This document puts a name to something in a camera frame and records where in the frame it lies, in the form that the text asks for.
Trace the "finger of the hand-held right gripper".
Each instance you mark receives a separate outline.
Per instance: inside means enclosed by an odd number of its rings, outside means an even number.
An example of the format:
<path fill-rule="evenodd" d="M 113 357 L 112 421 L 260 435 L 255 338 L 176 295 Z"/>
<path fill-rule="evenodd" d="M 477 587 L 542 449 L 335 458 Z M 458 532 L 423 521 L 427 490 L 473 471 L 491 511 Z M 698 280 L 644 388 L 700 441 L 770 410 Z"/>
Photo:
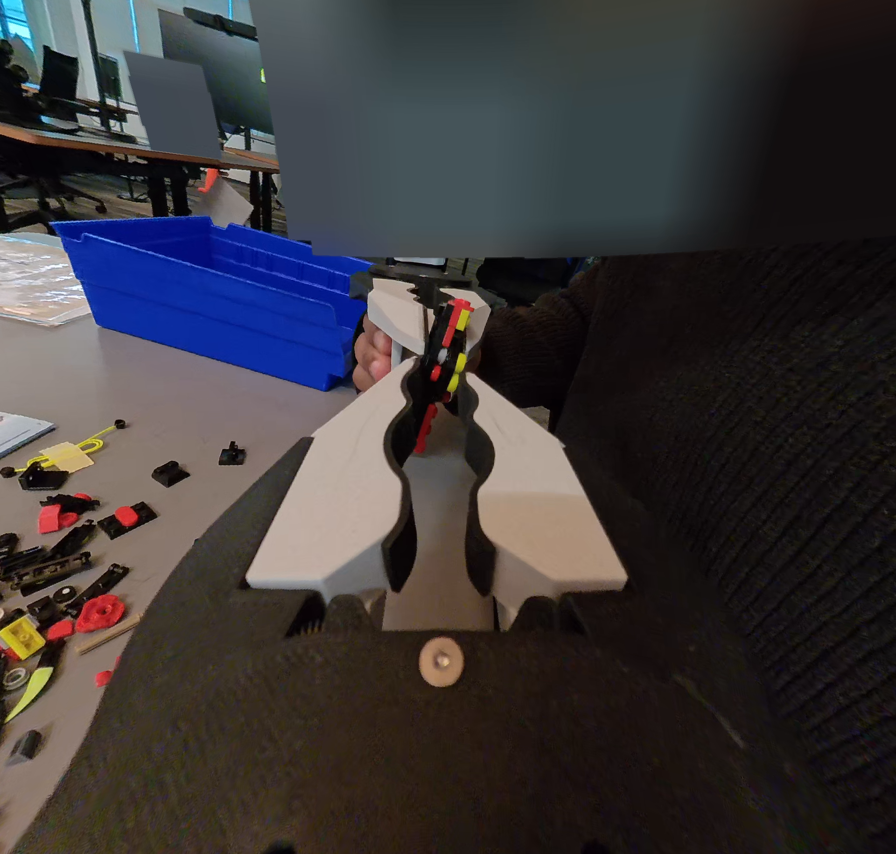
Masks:
<path fill-rule="evenodd" d="M 477 291 L 470 291 L 467 297 L 472 308 L 464 330 L 465 371 L 474 371 L 478 365 L 482 341 L 485 336 L 487 322 L 492 313 L 492 305 Z"/>
<path fill-rule="evenodd" d="M 392 340 L 391 367 L 423 355 L 429 334 L 429 310 L 410 281 L 374 277 L 367 295 L 370 320 Z"/>

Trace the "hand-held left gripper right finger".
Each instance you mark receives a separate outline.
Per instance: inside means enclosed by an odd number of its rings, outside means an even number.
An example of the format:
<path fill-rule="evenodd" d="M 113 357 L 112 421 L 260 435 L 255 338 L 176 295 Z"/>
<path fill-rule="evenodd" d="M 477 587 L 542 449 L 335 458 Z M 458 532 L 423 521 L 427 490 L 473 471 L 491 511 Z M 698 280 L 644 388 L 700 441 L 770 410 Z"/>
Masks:
<path fill-rule="evenodd" d="M 498 626 L 533 598 L 621 591 L 628 575 L 564 445 L 476 376 L 458 389 L 458 416 L 475 475 L 466 569 Z"/>

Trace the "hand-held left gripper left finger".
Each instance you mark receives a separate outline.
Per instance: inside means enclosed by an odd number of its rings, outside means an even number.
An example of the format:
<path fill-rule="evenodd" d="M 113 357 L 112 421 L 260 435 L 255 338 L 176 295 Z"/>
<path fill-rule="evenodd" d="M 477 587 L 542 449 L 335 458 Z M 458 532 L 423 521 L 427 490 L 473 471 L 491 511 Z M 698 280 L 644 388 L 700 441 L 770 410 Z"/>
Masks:
<path fill-rule="evenodd" d="M 409 482 L 392 435 L 412 416 L 407 359 L 319 427 L 245 581 L 253 590 L 401 591 L 417 554 Z"/>

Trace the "black red yellow lego assembly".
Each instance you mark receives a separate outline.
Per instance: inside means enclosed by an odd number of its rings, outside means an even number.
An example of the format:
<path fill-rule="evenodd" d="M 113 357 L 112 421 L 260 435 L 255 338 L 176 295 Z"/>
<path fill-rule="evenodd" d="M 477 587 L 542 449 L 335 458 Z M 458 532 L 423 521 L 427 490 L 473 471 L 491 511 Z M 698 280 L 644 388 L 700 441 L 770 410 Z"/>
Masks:
<path fill-rule="evenodd" d="M 475 307 L 461 296 L 449 296 L 437 306 L 425 338 L 419 366 L 411 373 L 415 454 L 422 454 L 439 404 L 452 400 L 465 370 L 466 330 Z"/>

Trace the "person's right forearm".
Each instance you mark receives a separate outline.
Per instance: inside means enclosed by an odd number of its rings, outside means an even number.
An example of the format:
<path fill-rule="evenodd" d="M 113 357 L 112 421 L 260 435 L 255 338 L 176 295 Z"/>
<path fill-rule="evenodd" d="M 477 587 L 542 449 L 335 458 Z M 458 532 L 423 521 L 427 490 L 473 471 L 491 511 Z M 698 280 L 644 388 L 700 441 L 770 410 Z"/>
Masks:
<path fill-rule="evenodd" d="M 600 274 L 596 263 L 532 306 L 494 312 L 481 340 L 476 376 L 520 409 L 546 409 L 551 430 L 588 342 Z"/>

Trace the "pile of loose lego pieces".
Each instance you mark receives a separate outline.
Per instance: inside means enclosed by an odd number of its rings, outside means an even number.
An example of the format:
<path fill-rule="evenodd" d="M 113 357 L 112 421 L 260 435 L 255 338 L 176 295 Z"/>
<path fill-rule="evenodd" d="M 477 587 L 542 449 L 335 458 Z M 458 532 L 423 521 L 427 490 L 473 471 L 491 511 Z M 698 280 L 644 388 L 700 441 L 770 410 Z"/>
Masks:
<path fill-rule="evenodd" d="M 97 536 L 113 543 L 159 515 L 139 501 L 97 521 L 85 519 L 97 505 L 84 494 L 43 500 L 41 518 L 66 530 L 50 548 L 16 553 L 17 536 L 2 538 L 2 589 L 22 599 L 2 609 L 2 727 L 43 694 L 69 638 L 123 626 L 128 607 L 115 590 L 131 568 L 115 561 L 96 566 L 90 545 Z"/>

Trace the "lego instruction booklet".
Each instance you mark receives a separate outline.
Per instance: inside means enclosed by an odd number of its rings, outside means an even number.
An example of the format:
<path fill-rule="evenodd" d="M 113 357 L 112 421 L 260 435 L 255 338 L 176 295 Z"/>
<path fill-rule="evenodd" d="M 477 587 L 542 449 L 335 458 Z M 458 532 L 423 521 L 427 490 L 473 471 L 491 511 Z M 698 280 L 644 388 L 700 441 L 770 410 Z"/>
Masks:
<path fill-rule="evenodd" d="M 12 413 L 1 413 L 1 458 L 56 430 L 50 421 Z"/>

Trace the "person's right hand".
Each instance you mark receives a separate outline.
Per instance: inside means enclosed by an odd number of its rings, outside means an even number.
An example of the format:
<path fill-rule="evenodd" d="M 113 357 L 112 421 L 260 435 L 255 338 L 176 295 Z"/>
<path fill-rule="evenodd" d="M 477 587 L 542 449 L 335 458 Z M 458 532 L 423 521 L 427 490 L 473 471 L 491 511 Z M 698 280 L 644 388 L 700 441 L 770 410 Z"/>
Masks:
<path fill-rule="evenodd" d="M 357 392 L 366 392 L 391 371 L 392 345 L 392 339 L 365 316 L 353 349 L 352 381 Z"/>

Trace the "blue plastic storage bin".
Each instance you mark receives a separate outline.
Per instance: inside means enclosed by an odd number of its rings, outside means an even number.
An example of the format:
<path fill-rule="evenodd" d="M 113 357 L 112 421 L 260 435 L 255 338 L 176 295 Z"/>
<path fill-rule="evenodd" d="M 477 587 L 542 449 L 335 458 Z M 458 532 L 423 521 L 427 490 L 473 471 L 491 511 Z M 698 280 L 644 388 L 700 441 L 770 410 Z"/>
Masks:
<path fill-rule="evenodd" d="M 323 391 L 350 372 L 367 261 L 205 217 L 53 228 L 100 328 Z"/>

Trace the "white paper card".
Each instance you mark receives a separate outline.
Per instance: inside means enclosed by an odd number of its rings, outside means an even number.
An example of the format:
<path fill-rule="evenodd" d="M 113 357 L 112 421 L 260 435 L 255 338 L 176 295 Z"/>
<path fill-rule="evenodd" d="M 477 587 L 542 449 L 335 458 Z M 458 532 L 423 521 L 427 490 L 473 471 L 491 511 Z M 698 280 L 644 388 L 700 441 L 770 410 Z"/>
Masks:
<path fill-rule="evenodd" d="M 217 168 L 204 171 L 193 207 L 195 215 L 208 218 L 214 226 L 223 229 L 231 225 L 245 227 L 252 211 L 250 201 L 233 188 L 221 171 Z"/>

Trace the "small clear plastic bag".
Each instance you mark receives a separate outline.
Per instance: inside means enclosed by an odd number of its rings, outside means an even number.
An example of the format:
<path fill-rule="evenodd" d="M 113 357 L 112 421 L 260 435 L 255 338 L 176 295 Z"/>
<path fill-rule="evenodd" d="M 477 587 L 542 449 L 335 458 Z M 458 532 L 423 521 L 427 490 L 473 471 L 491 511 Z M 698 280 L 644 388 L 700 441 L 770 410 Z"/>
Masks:
<path fill-rule="evenodd" d="M 84 449 L 68 442 L 42 450 L 41 457 L 45 469 L 66 471 L 70 474 L 94 464 Z"/>

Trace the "dark computer monitor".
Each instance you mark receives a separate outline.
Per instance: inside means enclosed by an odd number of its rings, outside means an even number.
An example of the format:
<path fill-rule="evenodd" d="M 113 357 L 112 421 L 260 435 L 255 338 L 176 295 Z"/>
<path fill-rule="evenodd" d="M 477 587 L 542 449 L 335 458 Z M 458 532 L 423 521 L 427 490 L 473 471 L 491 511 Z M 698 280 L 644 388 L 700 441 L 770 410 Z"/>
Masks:
<path fill-rule="evenodd" d="M 159 8 L 158 18 L 164 57 L 203 69 L 218 123 L 273 135 L 255 28 L 197 8 Z"/>

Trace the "wooden edged office desk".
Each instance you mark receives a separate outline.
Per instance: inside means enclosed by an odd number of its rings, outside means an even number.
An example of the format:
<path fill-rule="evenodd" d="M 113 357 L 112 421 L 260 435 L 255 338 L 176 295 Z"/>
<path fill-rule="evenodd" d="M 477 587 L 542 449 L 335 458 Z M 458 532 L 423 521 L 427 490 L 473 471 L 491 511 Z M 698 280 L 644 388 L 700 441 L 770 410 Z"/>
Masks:
<path fill-rule="evenodd" d="M 69 135 L 55 131 L 1 125 L 2 170 L 25 176 L 117 176 L 144 181 L 152 216 L 186 217 L 191 214 L 187 183 L 202 171 L 247 171 L 250 174 L 249 225 L 273 230 L 273 182 L 280 172 L 277 161 L 250 151 L 222 150 L 215 156 L 159 151 L 136 143 L 115 141 L 86 133 Z"/>

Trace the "clear plastic sheet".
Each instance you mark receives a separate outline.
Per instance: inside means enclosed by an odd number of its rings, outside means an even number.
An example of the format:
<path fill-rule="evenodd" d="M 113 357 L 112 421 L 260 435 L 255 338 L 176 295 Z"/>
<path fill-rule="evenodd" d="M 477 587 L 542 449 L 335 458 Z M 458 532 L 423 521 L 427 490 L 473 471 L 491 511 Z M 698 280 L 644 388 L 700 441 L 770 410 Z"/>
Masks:
<path fill-rule="evenodd" d="M 90 315 L 84 289 L 59 237 L 2 233 L 2 319 L 54 328 Z"/>

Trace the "black tripod pole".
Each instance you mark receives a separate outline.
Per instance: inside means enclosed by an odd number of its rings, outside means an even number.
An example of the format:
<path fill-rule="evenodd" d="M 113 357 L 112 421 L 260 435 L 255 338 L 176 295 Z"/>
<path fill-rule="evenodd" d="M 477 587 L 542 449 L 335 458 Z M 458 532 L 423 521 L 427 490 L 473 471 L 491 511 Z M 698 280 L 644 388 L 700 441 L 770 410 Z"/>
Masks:
<path fill-rule="evenodd" d="M 91 10 L 91 0 L 80 0 L 82 5 L 82 12 L 84 15 L 84 25 L 88 39 L 89 50 L 91 54 L 91 63 L 95 78 L 95 83 L 98 92 L 98 115 L 100 119 L 100 124 L 104 131 L 111 131 L 110 128 L 110 120 L 108 116 L 108 111 L 106 108 L 106 96 L 102 86 L 102 78 L 101 78 L 101 68 L 99 66 L 98 61 L 98 47 L 95 37 L 95 29 L 93 24 L 92 10 Z"/>

